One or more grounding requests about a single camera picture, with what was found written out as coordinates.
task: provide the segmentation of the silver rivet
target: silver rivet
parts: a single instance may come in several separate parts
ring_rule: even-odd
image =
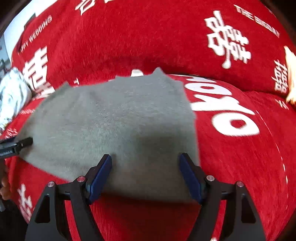
[[[47,184],[47,186],[48,186],[49,188],[53,187],[53,186],[54,186],[54,182],[49,182],[49,183]]]
[[[237,182],[237,186],[242,188],[244,186],[244,184],[243,184],[243,182],[239,181],[239,182]]]
[[[207,180],[210,181],[210,182],[212,182],[212,181],[215,180],[215,178],[212,175],[208,175],[207,176]]]
[[[84,176],[80,176],[80,177],[77,178],[77,181],[79,183],[84,182],[84,180],[85,180],[85,177]]]

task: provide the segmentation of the human hand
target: human hand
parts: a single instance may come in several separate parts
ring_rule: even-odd
[[[4,173],[4,176],[1,180],[2,187],[0,189],[0,195],[3,200],[8,200],[8,199],[10,199],[10,196],[11,196],[10,184],[8,182],[7,173],[8,173],[8,169],[7,169],[7,167],[5,167],[5,173]]]

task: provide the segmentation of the gray cloth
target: gray cloth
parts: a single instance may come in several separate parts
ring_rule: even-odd
[[[19,139],[34,139],[20,157],[73,181],[110,154],[113,168],[104,192],[190,201],[177,157],[187,152],[197,160],[193,123],[183,83],[161,69],[98,85],[64,84],[40,104],[18,134]]]

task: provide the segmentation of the blue gripper pad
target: blue gripper pad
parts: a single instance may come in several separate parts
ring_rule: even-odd
[[[103,187],[111,171],[111,168],[112,168],[112,158],[111,156],[108,156],[104,164],[96,174],[96,177],[94,178],[92,184],[90,185],[90,192],[89,192],[90,195],[88,198],[89,203],[93,203],[95,200],[97,200],[100,197]]]
[[[189,188],[191,197],[201,204],[202,196],[200,183],[183,154],[181,154],[179,158],[179,169],[187,187]]]

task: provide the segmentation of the red blanket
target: red blanket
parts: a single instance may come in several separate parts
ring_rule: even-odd
[[[65,81],[94,84],[129,76],[132,69],[148,74],[161,67],[168,74],[213,78],[171,75],[184,82],[197,114],[201,166],[219,181],[243,181],[267,240],[275,240],[296,207],[296,113],[283,99],[288,93],[285,45],[295,50],[257,0],[59,0],[30,23],[12,56],[37,98]],[[32,101],[3,136],[16,135],[41,101]],[[27,220],[44,186],[64,182],[19,158],[8,159],[7,165],[13,200]],[[199,210],[193,204],[108,195],[91,208],[110,241],[185,240]],[[71,216],[69,224],[79,240]]]

